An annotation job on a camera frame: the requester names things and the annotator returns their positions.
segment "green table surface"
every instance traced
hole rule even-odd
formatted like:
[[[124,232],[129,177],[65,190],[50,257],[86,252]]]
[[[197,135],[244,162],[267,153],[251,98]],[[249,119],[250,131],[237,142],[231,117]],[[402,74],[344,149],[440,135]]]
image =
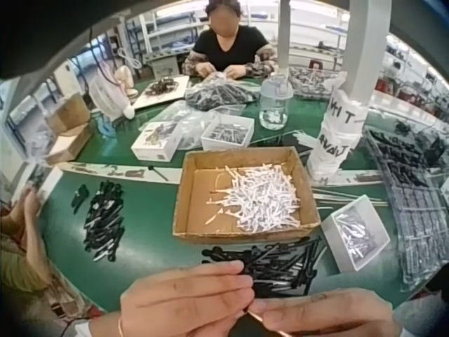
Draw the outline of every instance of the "green table surface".
[[[295,99],[287,126],[281,131],[268,131],[258,121],[257,104],[249,105],[243,116],[255,118],[253,139],[275,136],[286,131],[302,129],[317,136],[326,103],[304,102]],[[158,114],[166,105],[153,107],[137,113],[133,120],[125,121],[116,139],[104,139],[98,132],[88,141],[77,161],[96,164],[142,165],[130,147],[137,138],[139,126]],[[385,124],[385,121],[370,121]],[[184,151],[177,151],[170,163],[154,163],[157,166],[182,167]],[[356,149],[343,164],[343,169],[375,169],[363,149]],[[43,238],[48,256],[68,280],[94,303],[106,310],[118,310],[120,295],[139,277],[145,277],[170,267],[193,266],[201,262],[201,250],[207,246],[180,241],[172,235],[173,212],[177,185],[115,180],[121,183],[125,206],[121,211],[126,227],[115,263],[102,259],[93,262],[93,254],[84,251],[84,220],[89,207],[84,202],[73,215],[70,202],[74,191],[86,184],[93,194],[105,178],[65,172],[53,190],[41,214]],[[368,194],[387,200],[383,185],[334,187],[333,191],[351,194]],[[326,218],[333,210],[322,210]],[[396,223],[389,207],[377,207],[391,237],[391,243],[370,264],[359,272],[340,274],[333,255],[328,249],[318,266],[318,276],[312,283],[311,293],[343,287],[361,287],[376,291],[393,303],[394,307],[407,300],[413,291],[401,292],[401,268],[398,260]],[[313,233],[322,235],[320,229]],[[228,246],[228,249],[244,249],[244,246]],[[255,331],[247,322],[233,336],[245,336],[242,331]]]

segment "bracelet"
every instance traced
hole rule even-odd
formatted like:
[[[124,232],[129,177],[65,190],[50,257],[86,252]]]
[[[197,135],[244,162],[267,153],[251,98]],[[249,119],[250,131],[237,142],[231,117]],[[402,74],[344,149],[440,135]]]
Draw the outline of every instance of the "bracelet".
[[[123,330],[121,328],[121,317],[119,318],[119,335],[120,337],[125,337],[125,335],[123,334]]]

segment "wire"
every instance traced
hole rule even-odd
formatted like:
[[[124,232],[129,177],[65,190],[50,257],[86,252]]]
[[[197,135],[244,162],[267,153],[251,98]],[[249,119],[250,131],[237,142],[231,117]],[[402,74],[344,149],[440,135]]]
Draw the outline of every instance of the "wire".
[[[76,321],[88,321],[90,319],[90,317],[80,317],[80,318],[74,318],[71,321],[69,321],[67,323],[67,325],[65,326],[64,330],[62,330],[62,333],[60,334],[60,337],[63,337],[65,335],[65,333],[67,332],[67,330],[69,329],[69,327],[75,323]]]
[[[128,66],[130,66],[134,69],[142,68],[142,63],[139,60],[130,57],[128,55],[128,53],[126,52],[125,48],[119,48],[117,50],[117,55],[120,56],[121,58],[123,58],[125,60],[125,62],[128,64]]]
[[[108,81],[111,84],[114,84],[115,86],[120,87],[120,84],[118,84],[115,81],[112,81],[110,79],[107,78],[107,76],[105,75],[105,72],[103,72],[103,68],[101,67],[100,63],[98,62],[97,56],[95,55],[95,53],[93,52],[93,46],[92,46],[92,35],[93,35],[93,28],[91,27],[89,29],[89,45],[91,46],[91,53],[93,56],[93,59],[95,60],[95,63],[97,63],[97,67],[100,69],[101,75],[103,75],[103,77],[105,78],[106,81]]]

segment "water bottle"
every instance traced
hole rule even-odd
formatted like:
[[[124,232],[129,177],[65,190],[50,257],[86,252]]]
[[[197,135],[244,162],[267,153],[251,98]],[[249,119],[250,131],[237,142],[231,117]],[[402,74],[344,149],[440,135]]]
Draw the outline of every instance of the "water bottle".
[[[264,128],[279,130],[287,124],[293,88],[284,74],[272,74],[260,88],[259,120]]]

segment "hand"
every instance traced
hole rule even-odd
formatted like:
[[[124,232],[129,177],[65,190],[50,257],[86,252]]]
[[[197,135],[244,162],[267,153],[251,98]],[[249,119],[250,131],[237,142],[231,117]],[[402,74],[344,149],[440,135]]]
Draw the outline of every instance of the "hand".
[[[121,297],[125,337],[225,337],[253,302],[241,261],[172,270],[137,280]]]
[[[213,66],[210,62],[202,62],[198,63],[196,65],[196,71],[198,72],[199,76],[203,77],[204,79],[212,74],[213,72],[216,72],[216,68]]]
[[[255,300],[249,310],[272,331],[313,331],[330,337],[397,337],[391,304],[374,292],[346,289],[294,299]]]
[[[36,217],[41,210],[41,202],[37,197],[37,192],[35,188],[32,188],[27,196],[25,197],[24,211],[25,216],[34,216]]]
[[[224,70],[224,73],[230,79],[239,79],[246,75],[246,67],[244,65],[230,65]]]

